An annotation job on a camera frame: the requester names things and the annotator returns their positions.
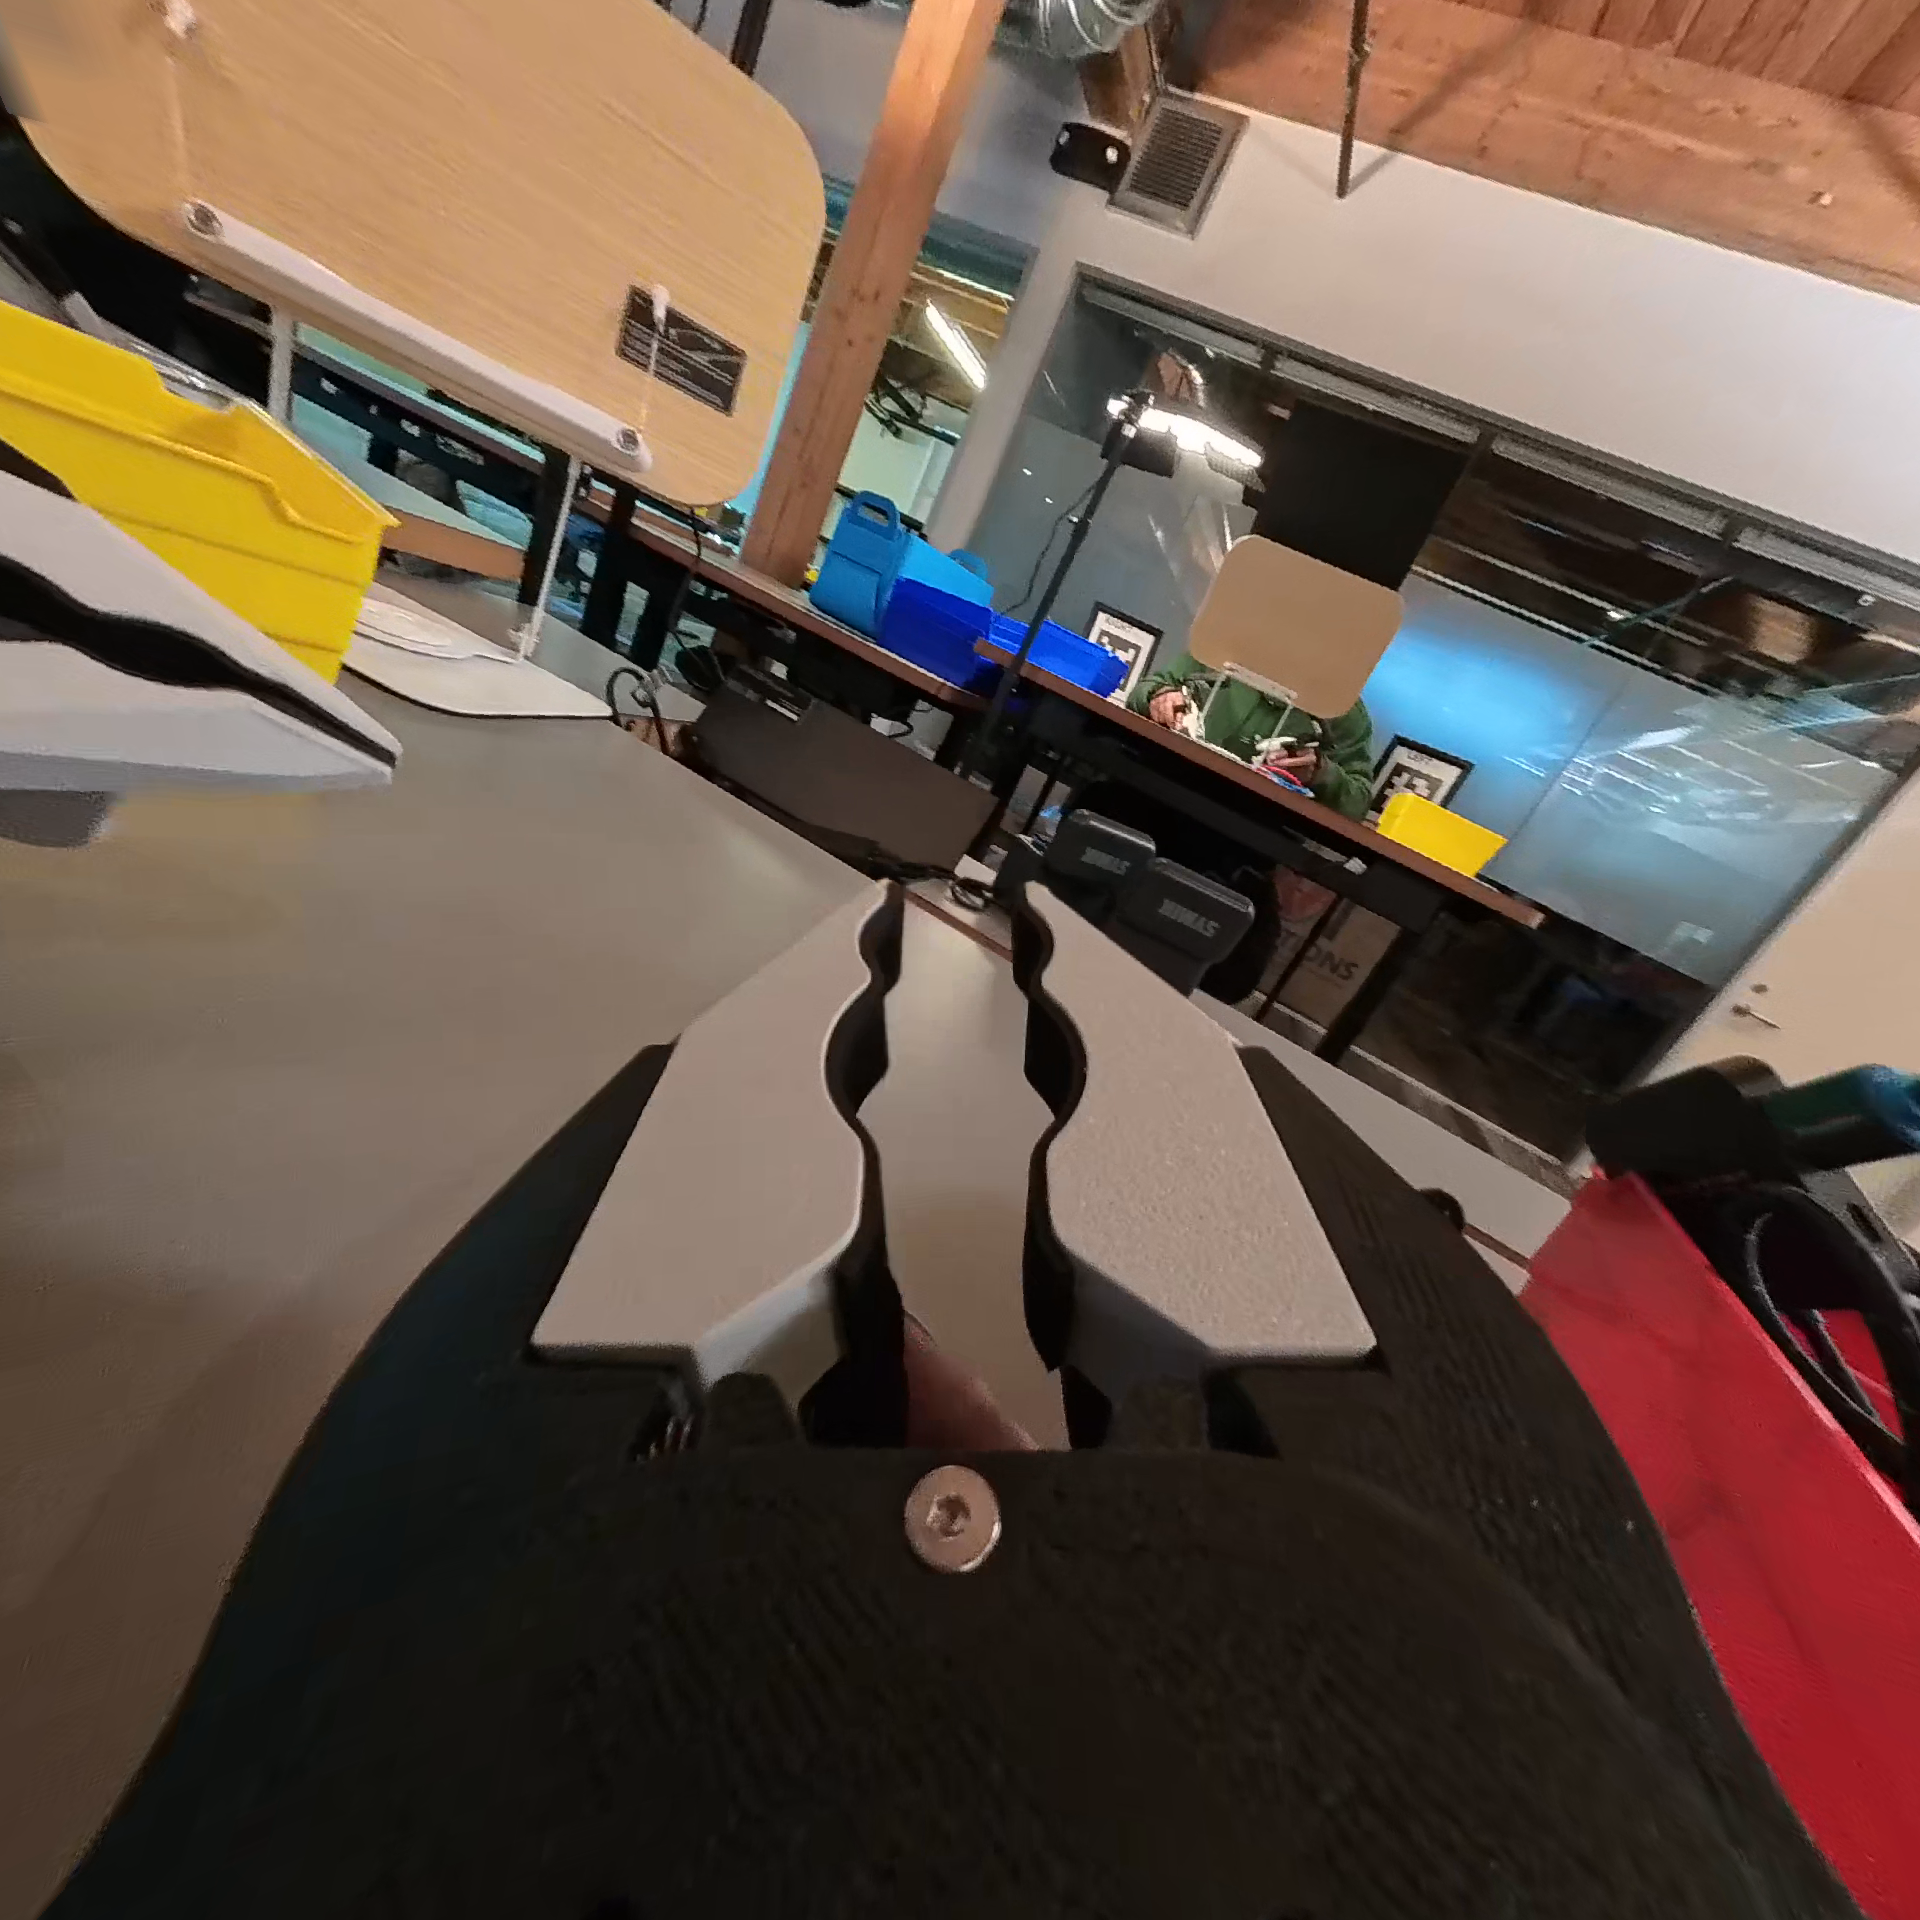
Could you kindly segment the blue toolbox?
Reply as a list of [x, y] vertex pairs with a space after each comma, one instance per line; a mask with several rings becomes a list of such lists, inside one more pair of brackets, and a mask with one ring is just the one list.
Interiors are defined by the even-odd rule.
[[988, 575], [980, 553], [945, 553], [901, 522], [885, 489], [857, 489], [830, 535], [807, 603], [830, 622], [882, 640], [882, 613], [901, 581], [988, 608]]

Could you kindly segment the white door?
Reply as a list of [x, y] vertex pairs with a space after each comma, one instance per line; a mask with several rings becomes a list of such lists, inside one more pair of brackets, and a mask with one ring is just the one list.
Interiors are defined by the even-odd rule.
[[1876, 808], [1650, 1080], [1717, 1058], [1761, 1058], [1785, 1088], [1920, 1067], [1920, 781]]

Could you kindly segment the black hard case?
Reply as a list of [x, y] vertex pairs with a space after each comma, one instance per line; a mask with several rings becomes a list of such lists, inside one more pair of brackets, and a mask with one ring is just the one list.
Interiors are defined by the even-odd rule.
[[1041, 883], [1088, 919], [1108, 919], [1151, 860], [1154, 839], [1144, 826], [1074, 808], [1041, 851]]
[[1144, 860], [1122, 898], [1112, 898], [1112, 915], [1108, 915], [1108, 937], [1151, 966], [1169, 992], [1200, 992], [1200, 975], [1218, 966], [1238, 957], [1238, 940], [1251, 937], [1260, 919], [1260, 904], [1154, 851]]

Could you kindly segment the grey wall vent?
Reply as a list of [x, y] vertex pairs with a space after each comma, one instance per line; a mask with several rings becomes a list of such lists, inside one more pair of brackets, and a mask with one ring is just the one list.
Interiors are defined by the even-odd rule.
[[1108, 193], [1108, 210], [1195, 242], [1242, 128], [1242, 108], [1163, 89], [1122, 163], [1122, 181]]

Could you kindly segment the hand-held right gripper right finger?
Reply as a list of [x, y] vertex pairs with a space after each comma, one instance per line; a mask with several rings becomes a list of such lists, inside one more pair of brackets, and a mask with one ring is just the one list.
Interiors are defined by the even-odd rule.
[[1012, 915], [1043, 1367], [1358, 1367], [1372, 1328], [1238, 1041], [1054, 888]]

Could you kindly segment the wooden board with black label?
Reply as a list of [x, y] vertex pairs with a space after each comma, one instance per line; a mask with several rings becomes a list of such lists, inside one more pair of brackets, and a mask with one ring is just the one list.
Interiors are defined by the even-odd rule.
[[750, 485], [830, 181], [665, 4], [46, 0], [9, 108], [118, 231], [669, 504]]

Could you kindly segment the black hanging rod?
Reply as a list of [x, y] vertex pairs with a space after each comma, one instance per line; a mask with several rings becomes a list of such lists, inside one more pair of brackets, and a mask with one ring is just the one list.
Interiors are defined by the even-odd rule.
[[1338, 89], [1338, 179], [1331, 179], [1331, 201], [1350, 193], [1350, 152], [1358, 152], [1358, 79], [1366, 79], [1366, 59], [1372, 59], [1372, 0], [1350, 0], [1350, 20], [1344, 20], [1344, 89]]

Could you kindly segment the black tripod stand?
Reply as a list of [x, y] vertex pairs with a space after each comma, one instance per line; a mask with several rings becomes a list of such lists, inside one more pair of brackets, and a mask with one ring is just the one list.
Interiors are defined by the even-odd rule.
[[1002, 656], [1002, 668], [998, 668], [998, 680], [988, 680], [988, 703], [986, 703], [986, 720], [967, 722], [967, 746], [959, 752], [959, 781], [980, 781], [980, 773], [986, 773], [986, 761], [988, 761], [988, 746], [998, 746], [998, 734], [1002, 734], [1018, 668], [1035, 660], [1035, 640], [1041, 640], [1041, 628], [1043, 628], [1043, 613], [1054, 613], [1054, 603], [1060, 603], [1060, 589], [1065, 589], [1065, 575], [1074, 575], [1074, 560], [1082, 560], [1082, 549], [1088, 549], [1088, 535], [1095, 535], [1108, 489], [1112, 489], [1112, 472], [1131, 466], [1131, 447], [1144, 447], [1144, 427], [1151, 427], [1151, 411], [1163, 411], [1163, 389], [1131, 382], [1131, 389], [1122, 393], [1122, 419], [1112, 419], [1108, 435], [1102, 435], [1102, 478], [1095, 478], [1088, 499], [1065, 514], [1065, 549], [1060, 549], [1060, 560], [1054, 560], [1054, 575], [1043, 575], [1043, 589], [1041, 589], [1041, 603], [1035, 603], [1035, 622], [1018, 628], [1018, 650]]

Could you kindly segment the blue plastic bin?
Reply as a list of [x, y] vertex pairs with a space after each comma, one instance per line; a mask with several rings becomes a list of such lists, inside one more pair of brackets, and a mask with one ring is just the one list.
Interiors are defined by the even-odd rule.
[[[988, 650], [1018, 656], [1018, 640], [1027, 640], [1027, 622], [1018, 613], [988, 613]], [[1127, 656], [1112, 656], [1108, 640], [1074, 635], [1060, 622], [1041, 622], [1027, 660], [1060, 677], [1060, 680], [1082, 680], [1095, 699], [1112, 699], [1127, 680]]]

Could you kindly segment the wooden post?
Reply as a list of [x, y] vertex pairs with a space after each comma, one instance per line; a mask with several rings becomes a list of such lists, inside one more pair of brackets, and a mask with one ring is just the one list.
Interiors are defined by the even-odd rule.
[[748, 529], [748, 567], [781, 589], [807, 581], [998, 20], [998, 0], [925, 0], [901, 20], [857, 204]]

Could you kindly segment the black hdmi cable green plug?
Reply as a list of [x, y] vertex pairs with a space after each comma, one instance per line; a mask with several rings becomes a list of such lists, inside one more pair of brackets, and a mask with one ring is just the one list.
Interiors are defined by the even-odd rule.
[[1587, 1156], [1681, 1221], [1809, 1402], [1920, 1517], [1920, 1265], [1856, 1170], [1920, 1148], [1920, 1080], [1842, 1067], [1785, 1088], [1761, 1058], [1717, 1058], [1587, 1120]]

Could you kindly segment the long wooden table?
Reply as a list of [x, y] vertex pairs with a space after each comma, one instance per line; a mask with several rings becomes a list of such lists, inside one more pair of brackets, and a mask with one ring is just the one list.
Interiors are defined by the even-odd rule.
[[988, 640], [988, 608], [934, 596], [930, 613], [949, 613], [949, 640], [918, 640], [925, 628], [882, 622], [848, 628], [813, 608], [798, 589], [781, 589], [706, 538], [696, 522], [659, 514], [635, 485], [581, 485], [575, 504], [603, 535], [603, 567], [585, 589], [585, 635], [613, 635], [613, 608], [627, 589], [650, 589], [650, 622], [635, 628], [635, 656], [659, 660], [669, 635], [669, 596], [688, 581], [706, 596], [706, 622], [734, 628], [750, 656], [781, 656], [798, 687], [857, 703], [868, 720], [925, 699], [949, 720], [934, 767], [980, 767], [988, 791], [1012, 808], [1027, 767], [1043, 767], [1074, 791], [1088, 781], [1151, 791], [1163, 813], [1238, 846], [1238, 867], [1276, 867], [1318, 883], [1331, 904], [1382, 915], [1392, 937], [1382, 966], [1344, 992], [1331, 1016], [1318, 1016], [1318, 1058], [1344, 1058], [1399, 970], [1417, 966], [1432, 919], [1506, 919], [1544, 926], [1544, 911], [1506, 898], [1476, 876], [1439, 867], [1390, 839], [1382, 826], [1338, 819], [1331, 808], [1264, 781], [1210, 746], [1186, 746], [1127, 703], [1108, 703], [1088, 680], [1065, 680], [1043, 660], [1018, 660], [1012, 720], [988, 722], [988, 687], [1012, 650]]

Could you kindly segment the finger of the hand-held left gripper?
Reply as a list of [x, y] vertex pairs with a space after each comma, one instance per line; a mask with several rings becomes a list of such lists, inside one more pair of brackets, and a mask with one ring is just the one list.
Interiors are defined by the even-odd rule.
[[15, 472], [0, 589], [9, 746], [399, 746], [144, 538]]
[[399, 736], [243, 622], [0, 622], [0, 834], [91, 846], [153, 791], [391, 788]]

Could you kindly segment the small tan board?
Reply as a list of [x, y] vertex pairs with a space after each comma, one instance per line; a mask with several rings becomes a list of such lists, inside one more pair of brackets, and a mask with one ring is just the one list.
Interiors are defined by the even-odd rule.
[[1366, 677], [1399, 635], [1399, 613], [1399, 589], [1242, 535], [1186, 613], [1186, 656], [1200, 668], [1264, 680], [1315, 720], [1338, 720], [1358, 703]]

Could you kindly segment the black box under table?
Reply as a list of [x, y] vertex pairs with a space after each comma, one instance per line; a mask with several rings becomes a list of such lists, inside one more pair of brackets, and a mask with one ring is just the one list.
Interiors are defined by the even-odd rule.
[[684, 722], [684, 767], [882, 883], [959, 876], [998, 791], [768, 677], [734, 677]]

